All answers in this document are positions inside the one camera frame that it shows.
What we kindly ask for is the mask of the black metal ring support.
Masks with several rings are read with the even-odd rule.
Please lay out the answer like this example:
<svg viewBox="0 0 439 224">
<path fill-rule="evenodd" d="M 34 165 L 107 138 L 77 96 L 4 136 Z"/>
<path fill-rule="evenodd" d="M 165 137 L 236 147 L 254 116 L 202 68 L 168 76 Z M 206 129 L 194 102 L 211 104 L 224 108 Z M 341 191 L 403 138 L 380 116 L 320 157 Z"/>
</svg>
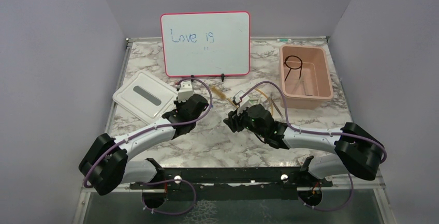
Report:
<svg viewBox="0 0 439 224">
<path fill-rule="evenodd" d="M 294 62 L 294 63 L 298 64 L 298 66 L 293 67 L 292 59 L 296 59 L 297 60 L 297 62 Z M 286 76 L 284 78 L 284 82 L 287 81 L 287 79 L 289 78 L 289 76 L 290 76 L 290 74 L 291 74 L 291 72 L 293 70 L 298 70 L 299 71 L 299 76 L 298 76 L 299 80 L 302 78 L 302 70 L 303 70 L 303 60 L 302 60 L 302 58 L 300 58 L 299 56 L 296 56 L 296 55 L 289 55 L 289 56 L 285 57 L 283 65 L 288 68 L 288 72 L 287 72 L 287 74 L 286 74 Z"/>
</svg>

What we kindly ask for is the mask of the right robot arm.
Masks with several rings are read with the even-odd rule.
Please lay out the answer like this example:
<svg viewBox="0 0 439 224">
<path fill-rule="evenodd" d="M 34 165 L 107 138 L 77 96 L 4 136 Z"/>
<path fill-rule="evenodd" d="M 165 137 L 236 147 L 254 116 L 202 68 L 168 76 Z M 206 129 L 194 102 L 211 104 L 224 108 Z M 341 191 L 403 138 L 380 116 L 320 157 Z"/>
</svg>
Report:
<svg viewBox="0 0 439 224">
<path fill-rule="evenodd" d="M 242 112 L 231 111 L 223 122 L 232 132 L 246 129 L 275 149 L 307 148 L 327 152 L 327 156 L 311 158 L 307 167 L 299 171 L 299 181 L 305 186 L 312 186 L 327 176 L 347 173 L 373 181 L 387 157 L 384 146 L 352 122 L 341 128 L 306 129 L 274 120 L 261 104 Z"/>
</svg>

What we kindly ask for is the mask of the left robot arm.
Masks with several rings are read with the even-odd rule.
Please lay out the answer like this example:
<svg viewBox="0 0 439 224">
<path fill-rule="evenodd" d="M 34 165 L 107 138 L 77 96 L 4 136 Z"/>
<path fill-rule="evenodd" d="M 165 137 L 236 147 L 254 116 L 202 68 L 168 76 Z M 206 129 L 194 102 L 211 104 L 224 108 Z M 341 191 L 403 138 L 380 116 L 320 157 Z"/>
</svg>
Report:
<svg viewBox="0 0 439 224">
<path fill-rule="evenodd" d="M 203 96 L 194 94 L 184 102 L 176 102 L 175 109 L 137 131 L 116 137 L 107 133 L 99 135 L 79 164 L 79 171 L 84 175 L 83 186 L 95 189 L 101 196 L 125 183 L 144 182 L 150 188 L 160 186 L 163 175 L 159 164 L 151 159 L 133 161 L 133 158 L 162 142 L 189 133 L 210 106 Z"/>
</svg>

